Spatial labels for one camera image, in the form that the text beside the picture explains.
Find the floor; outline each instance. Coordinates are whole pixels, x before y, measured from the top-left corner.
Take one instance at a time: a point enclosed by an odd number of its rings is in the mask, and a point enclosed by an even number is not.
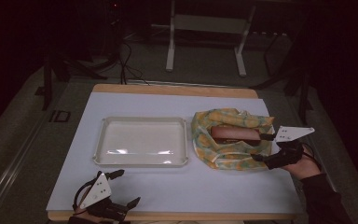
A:
[[[116,64],[97,71],[101,76],[108,77],[104,81],[84,76],[70,68],[72,78],[69,82],[54,79],[53,101],[46,111],[41,110],[43,97],[34,94],[38,87],[43,86],[43,68],[28,78],[0,118],[0,183],[4,183],[0,184],[0,223],[48,221],[45,209],[49,195],[95,83],[120,83],[124,73],[128,84],[246,88],[267,80],[268,69],[279,66],[287,46],[290,46],[290,41],[282,37],[278,45],[269,51],[267,68],[264,52],[271,37],[250,35],[243,53],[249,75],[239,77],[232,41],[219,45],[216,40],[189,41],[184,36],[178,36],[174,68],[167,73],[166,37],[164,27],[156,28],[152,41],[147,43],[136,34],[128,34],[126,45],[121,49],[123,62],[128,57],[127,66]],[[265,99],[269,113],[277,115],[274,126],[303,125],[297,115],[298,96],[285,96],[282,92],[286,81],[257,93]],[[343,203],[353,223],[358,223],[358,174],[313,88],[310,89],[309,102],[312,110],[307,111],[308,125],[317,132],[306,141],[317,148],[317,155],[333,187],[342,193]],[[70,120],[67,123],[48,122],[53,110],[71,111]],[[294,183],[298,196],[304,202],[299,183]],[[295,223],[307,223],[307,216],[299,216]]]

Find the patterned fabric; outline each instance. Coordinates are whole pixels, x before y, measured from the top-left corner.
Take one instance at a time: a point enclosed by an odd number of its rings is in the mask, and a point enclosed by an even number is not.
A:
[[[208,166],[222,170],[265,169],[264,162],[252,159],[250,154],[270,155],[271,142],[262,140],[252,147],[243,141],[233,144],[216,144],[211,137],[212,126],[239,126],[272,133],[273,117],[251,115],[235,108],[219,108],[197,112],[191,121],[191,131],[197,156]]]

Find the clear plastic tray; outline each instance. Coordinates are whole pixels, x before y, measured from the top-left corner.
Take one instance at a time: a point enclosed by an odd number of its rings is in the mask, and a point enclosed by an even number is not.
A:
[[[186,143],[184,119],[109,117],[93,159],[99,165],[182,166]]]

